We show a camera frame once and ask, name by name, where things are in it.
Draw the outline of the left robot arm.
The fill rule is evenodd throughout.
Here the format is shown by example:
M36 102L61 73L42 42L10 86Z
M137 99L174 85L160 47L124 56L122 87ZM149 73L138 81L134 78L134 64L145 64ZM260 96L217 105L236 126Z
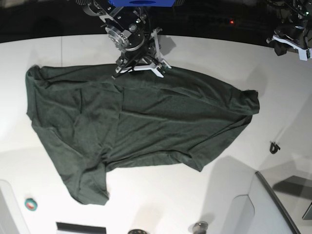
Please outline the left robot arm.
M285 55L295 50L299 59L312 58L309 47L309 33L312 31L312 2L310 0L267 0L266 4L275 9L280 21L266 43L273 47L276 55Z

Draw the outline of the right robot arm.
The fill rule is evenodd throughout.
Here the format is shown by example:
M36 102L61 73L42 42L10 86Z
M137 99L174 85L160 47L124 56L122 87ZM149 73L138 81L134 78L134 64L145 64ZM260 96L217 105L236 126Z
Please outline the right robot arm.
M104 22L107 36L121 52L113 78L148 70L162 78L171 68L160 52L158 34L162 29L153 27L147 7L114 6L109 0L77 0L76 3L86 14Z

